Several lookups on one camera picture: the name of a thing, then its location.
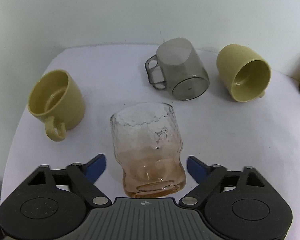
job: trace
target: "cup rim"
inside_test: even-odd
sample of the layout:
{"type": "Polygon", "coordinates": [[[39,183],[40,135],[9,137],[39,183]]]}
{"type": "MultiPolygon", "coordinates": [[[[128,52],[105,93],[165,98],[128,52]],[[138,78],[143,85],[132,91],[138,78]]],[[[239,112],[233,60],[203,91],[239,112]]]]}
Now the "cup rim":
{"type": "Polygon", "coordinates": [[[28,111],[30,112],[30,114],[32,114],[33,116],[43,116],[43,115],[46,115],[48,113],[50,113],[52,110],[54,110],[59,104],[60,104],[60,101],[64,98],[65,94],[67,93],[68,89],[69,89],[69,84],[70,84],[70,75],[67,71],[65,71],[64,69],[55,69],[55,70],[51,70],[49,71],[48,73],[46,73],[45,75],[43,75],[37,82],[36,84],[33,86],[30,94],[29,94],[29,97],[28,97],[28,111]],[[62,72],[64,74],[67,75],[68,77],[68,85],[67,85],[67,88],[65,90],[65,92],[63,93],[62,97],[59,99],[59,101],[53,106],[51,107],[48,111],[45,111],[45,112],[42,112],[40,114],[37,114],[37,113],[34,113],[31,109],[30,109],[30,99],[31,99],[31,96],[35,90],[35,88],[37,87],[37,85],[45,78],[47,77],[48,75],[51,75],[52,73],[55,73],[55,72],[62,72]]]}
{"type": "Polygon", "coordinates": [[[170,107],[173,108],[172,105],[170,105],[170,104],[168,104],[168,103],[164,103],[164,102],[155,102],[155,101],[141,102],[141,103],[134,104],[134,105],[132,105],[132,106],[127,106],[127,107],[121,109],[120,111],[117,111],[117,112],[113,113],[113,114],[111,115],[111,117],[110,117],[110,121],[112,120],[112,118],[113,118],[115,115],[117,115],[118,113],[120,113],[120,112],[123,111],[123,110],[127,110],[127,109],[132,108],[132,107],[135,107],[135,106],[144,105],[144,104],[149,104],[149,103],[156,103],[156,104],[160,104],[160,105],[167,105],[167,106],[170,106],[170,107]]]}
{"type": "Polygon", "coordinates": [[[266,88],[268,87],[268,85],[269,85],[269,83],[270,83],[270,80],[271,80],[271,67],[270,67],[269,63],[268,63],[265,59],[263,59],[262,57],[256,57],[256,58],[254,58],[254,59],[252,59],[252,60],[249,60],[249,61],[245,62],[245,63],[243,64],[243,66],[242,66],[241,68],[239,68],[238,71],[236,71],[236,74],[235,74],[235,75],[233,76],[233,78],[231,79],[231,85],[230,85],[230,88],[229,88],[229,90],[230,90],[230,95],[231,95],[232,98],[233,98],[234,100],[236,100],[237,102],[243,103],[243,102],[249,102],[249,101],[252,101],[252,100],[258,98],[258,97],[266,90],[266,88]],[[263,63],[265,63],[265,65],[267,66],[267,70],[269,71],[269,79],[268,79],[268,82],[267,82],[265,88],[264,88],[264,89],[263,89],[256,97],[251,98],[251,99],[249,99],[249,100],[244,100],[244,101],[238,100],[237,98],[235,98],[235,96],[234,96],[234,94],[233,94],[233,87],[234,87],[233,84],[234,84],[234,80],[235,80],[236,76],[238,75],[238,73],[240,72],[240,70],[242,70],[247,64],[249,64],[250,62],[253,62],[253,61],[262,61],[263,63]]]}

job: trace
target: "textured glass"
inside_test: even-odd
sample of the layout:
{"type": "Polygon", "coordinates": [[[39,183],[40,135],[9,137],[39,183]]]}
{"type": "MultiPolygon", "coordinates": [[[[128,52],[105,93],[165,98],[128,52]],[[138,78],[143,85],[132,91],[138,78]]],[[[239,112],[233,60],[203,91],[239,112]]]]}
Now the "textured glass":
{"type": "Polygon", "coordinates": [[[115,158],[129,197],[160,197],[181,190],[182,140],[173,107],[142,103],[111,117],[115,158]]]}

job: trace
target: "white table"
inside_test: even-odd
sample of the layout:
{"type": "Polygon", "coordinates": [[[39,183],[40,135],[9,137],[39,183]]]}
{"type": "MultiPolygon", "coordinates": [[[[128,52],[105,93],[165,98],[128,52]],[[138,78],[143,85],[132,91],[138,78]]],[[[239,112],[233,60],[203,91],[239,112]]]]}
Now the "white table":
{"type": "MultiPolygon", "coordinates": [[[[189,155],[229,170],[256,167],[293,211],[286,240],[300,240],[300,94],[296,82],[273,72],[263,98],[237,103],[218,78],[217,55],[198,51],[211,85],[199,98],[177,101],[148,83],[144,63],[156,48],[106,45],[67,49],[58,55],[46,72],[62,68],[72,75],[87,105],[85,116],[64,141],[53,142],[43,124],[25,109],[11,145],[1,201],[40,164],[62,169],[70,163],[86,163],[98,153],[106,155],[107,169],[96,186],[112,201],[125,196],[122,169],[113,154],[110,116],[139,102],[160,101],[175,109],[184,167],[189,155]]],[[[171,196],[178,201],[195,186],[187,174],[185,188],[171,196]]]]}

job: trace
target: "glass base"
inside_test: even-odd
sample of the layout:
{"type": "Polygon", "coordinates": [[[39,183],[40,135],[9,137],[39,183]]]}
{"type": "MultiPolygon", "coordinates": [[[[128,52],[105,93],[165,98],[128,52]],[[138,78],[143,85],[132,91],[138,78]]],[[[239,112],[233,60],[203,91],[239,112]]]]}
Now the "glass base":
{"type": "Polygon", "coordinates": [[[179,190],[182,190],[184,188],[184,186],[186,185],[186,179],[184,181],[182,181],[181,183],[177,184],[177,185],[172,185],[172,186],[167,186],[167,183],[165,181],[160,182],[159,183],[151,183],[151,184],[147,184],[147,185],[142,185],[140,187],[143,187],[144,190],[140,190],[139,192],[128,192],[126,190],[124,190],[124,192],[126,193],[126,195],[128,197],[132,197],[132,198],[156,198],[156,197],[163,197],[166,195],[170,195],[173,193],[178,192],[179,190]],[[147,187],[150,188],[154,188],[155,186],[160,187],[159,189],[151,189],[151,190],[145,190],[147,187]]]}

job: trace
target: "yellow plastic cup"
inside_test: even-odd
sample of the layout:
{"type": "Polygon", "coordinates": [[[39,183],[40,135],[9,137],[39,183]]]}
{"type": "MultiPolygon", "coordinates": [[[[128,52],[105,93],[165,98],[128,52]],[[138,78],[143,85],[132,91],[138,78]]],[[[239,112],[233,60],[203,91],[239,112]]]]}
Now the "yellow plastic cup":
{"type": "Polygon", "coordinates": [[[57,69],[45,74],[32,89],[28,110],[44,123],[47,136],[56,142],[66,138],[66,131],[83,118],[85,103],[69,73],[57,69]]]}
{"type": "Polygon", "coordinates": [[[238,102],[263,97],[271,78],[266,60],[238,44],[227,45],[219,52],[217,68],[223,84],[238,102]]]}

